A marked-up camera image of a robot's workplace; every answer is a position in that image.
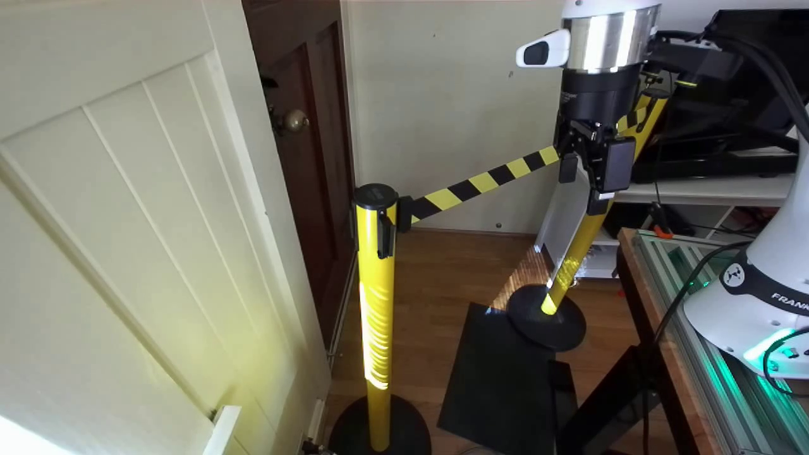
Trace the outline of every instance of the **black floor mat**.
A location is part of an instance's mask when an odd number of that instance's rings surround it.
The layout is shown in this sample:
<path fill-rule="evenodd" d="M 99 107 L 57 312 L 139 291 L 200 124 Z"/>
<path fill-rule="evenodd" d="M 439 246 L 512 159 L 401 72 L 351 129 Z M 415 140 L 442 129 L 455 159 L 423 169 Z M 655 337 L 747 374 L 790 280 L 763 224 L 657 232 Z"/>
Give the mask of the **black floor mat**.
<path fill-rule="evenodd" d="M 439 427 L 507 455 L 554 455 L 574 407 L 566 364 L 518 337 L 507 317 L 469 308 Z"/>

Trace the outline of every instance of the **black stanchion base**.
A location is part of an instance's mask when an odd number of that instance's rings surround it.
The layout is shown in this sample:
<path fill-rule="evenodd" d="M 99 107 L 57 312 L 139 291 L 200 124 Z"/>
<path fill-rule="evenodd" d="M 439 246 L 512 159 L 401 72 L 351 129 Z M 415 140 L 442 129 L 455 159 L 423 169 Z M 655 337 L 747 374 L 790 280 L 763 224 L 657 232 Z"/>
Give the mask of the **black stanchion base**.
<path fill-rule="evenodd" d="M 336 419 L 330 441 L 330 450 L 340 455 L 377 455 L 369 443 L 369 406 L 356 400 Z M 430 455 L 430 430 L 423 414 L 404 402 L 392 397 L 389 402 L 389 447 L 386 455 Z"/>
<path fill-rule="evenodd" d="M 569 352 L 581 344 L 588 321 L 581 308 L 564 298 L 554 317 L 541 313 L 547 287 L 525 287 L 508 298 L 508 321 L 532 344 L 551 352 Z"/>

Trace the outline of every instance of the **white door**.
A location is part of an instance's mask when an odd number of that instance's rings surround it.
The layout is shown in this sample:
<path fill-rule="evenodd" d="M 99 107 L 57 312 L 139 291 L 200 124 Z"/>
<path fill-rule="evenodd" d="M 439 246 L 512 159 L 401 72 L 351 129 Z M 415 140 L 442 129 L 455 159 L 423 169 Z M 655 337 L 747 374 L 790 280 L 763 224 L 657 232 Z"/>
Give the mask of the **white door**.
<path fill-rule="evenodd" d="M 0 60 L 0 414 L 297 454 L 330 369 L 240 4 L 0 4 Z"/>

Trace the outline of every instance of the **wooden floor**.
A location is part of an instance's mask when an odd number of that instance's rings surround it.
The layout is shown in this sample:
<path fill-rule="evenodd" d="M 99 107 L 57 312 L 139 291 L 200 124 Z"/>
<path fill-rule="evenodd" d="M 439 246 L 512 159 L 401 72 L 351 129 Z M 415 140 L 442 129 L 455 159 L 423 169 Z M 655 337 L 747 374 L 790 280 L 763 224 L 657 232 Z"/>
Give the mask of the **wooden floor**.
<path fill-rule="evenodd" d="M 441 231 L 415 231 L 401 239 L 392 392 L 423 413 L 435 455 L 485 454 L 435 422 L 469 304 L 492 304 L 532 244 L 533 239 L 526 235 Z M 573 291 L 573 298 L 581 307 L 590 331 L 581 346 L 560 360 L 573 364 L 581 402 L 637 337 L 618 280 L 588 280 Z M 340 413 L 363 395 L 360 304 L 351 298 L 336 346 L 322 441 L 330 441 Z M 642 454 L 641 426 L 616 450 Z M 651 454 L 675 454 L 661 411 L 652 413 Z"/>

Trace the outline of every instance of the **dark wooden door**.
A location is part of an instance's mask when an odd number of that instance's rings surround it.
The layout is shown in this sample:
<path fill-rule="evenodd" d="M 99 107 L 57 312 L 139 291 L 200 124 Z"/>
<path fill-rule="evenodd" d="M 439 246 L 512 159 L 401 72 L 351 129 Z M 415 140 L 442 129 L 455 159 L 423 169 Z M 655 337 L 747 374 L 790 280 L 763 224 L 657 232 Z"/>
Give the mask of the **dark wooden door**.
<path fill-rule="evenodd" d="M 354 169 L 340 0 L 243 6 L 324 341 L 332 344 L 354 260 L 346 232 Z"/>

